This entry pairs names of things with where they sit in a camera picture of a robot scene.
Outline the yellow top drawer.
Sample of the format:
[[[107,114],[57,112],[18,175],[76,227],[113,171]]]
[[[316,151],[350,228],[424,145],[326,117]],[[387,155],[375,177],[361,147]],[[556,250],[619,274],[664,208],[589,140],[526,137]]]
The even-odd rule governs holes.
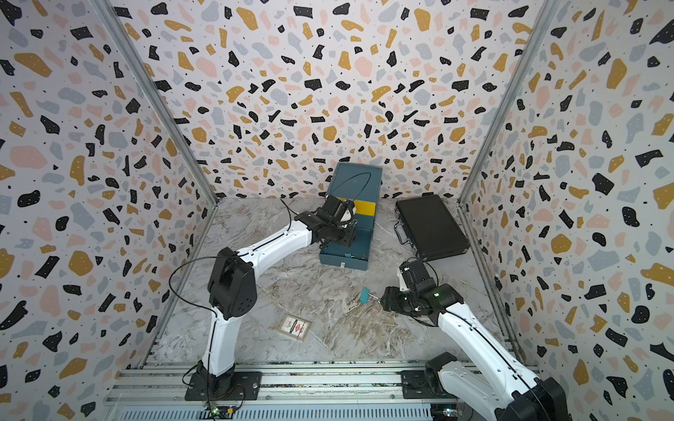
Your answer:
[[[374,217],[376,215],[377,204],[373,202],[352,200],[340,198],[342,202],[338,206],[341,219],[354,218],[356,215]]]

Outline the teal binder clip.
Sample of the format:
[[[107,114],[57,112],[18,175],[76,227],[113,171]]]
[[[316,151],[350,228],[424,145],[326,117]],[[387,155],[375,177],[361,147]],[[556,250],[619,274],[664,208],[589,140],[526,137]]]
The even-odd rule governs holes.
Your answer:
[[[380,298],[367,288],[363,288],[360,295],[360,303],[379,303]]]

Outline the teal bottom drawer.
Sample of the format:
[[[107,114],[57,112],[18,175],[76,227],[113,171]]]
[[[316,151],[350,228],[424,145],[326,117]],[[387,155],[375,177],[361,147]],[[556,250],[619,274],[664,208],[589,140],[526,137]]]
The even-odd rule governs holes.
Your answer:
[[[375,218],[372,216],[356,216],[355,239],[349,247],[333,242],[319,253],[322,264],[338,268],[350,268],[366,271],[369,266],[370,246],[373,239]]]

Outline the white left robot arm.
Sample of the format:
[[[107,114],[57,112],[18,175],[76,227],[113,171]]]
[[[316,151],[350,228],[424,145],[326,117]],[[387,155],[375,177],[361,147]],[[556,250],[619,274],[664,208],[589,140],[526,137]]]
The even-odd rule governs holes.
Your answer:
[[[208,284],[211,332],[201,370],[211,379],[231,372],[243,317],[257,300],[257,283],[267,269],[314,243],[348,247],[356,238],[356,204],[327,196],[323,205],[291,213],[288,225],[249,247],[222,249],[215,257]]]

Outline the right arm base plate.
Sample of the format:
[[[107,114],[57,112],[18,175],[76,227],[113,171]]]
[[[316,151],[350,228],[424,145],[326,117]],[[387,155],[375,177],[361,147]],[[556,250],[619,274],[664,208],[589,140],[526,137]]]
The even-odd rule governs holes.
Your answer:
[[[400,373],[403,398],[432,399],[450,398],[440,382],[438,374],[431,369],[403,370]]]

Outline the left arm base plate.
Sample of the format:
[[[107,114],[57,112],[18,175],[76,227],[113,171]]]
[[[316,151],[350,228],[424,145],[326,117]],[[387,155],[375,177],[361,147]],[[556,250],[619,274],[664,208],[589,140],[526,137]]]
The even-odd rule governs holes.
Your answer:
[[[204,370],[191,376],[184,400],[206,402],[219,400],[255,401],[261,388],[263,373],[259,371],[229,370],[213,377]]]

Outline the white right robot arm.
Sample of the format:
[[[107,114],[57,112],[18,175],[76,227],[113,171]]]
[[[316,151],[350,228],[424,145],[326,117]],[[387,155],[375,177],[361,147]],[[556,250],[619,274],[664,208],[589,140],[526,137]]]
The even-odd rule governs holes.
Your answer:
[[[399,285],[385,290],[386,312],[411,317],[447,334],[478,369],[474,374],[456,356],[444,352],[422,371],[402,375],[407,397],[454,396],[486,420],[567,420],[563,387],[542,379],[518,361],[484,328],[463,297],[439,283],[418,259],[398,268]]]

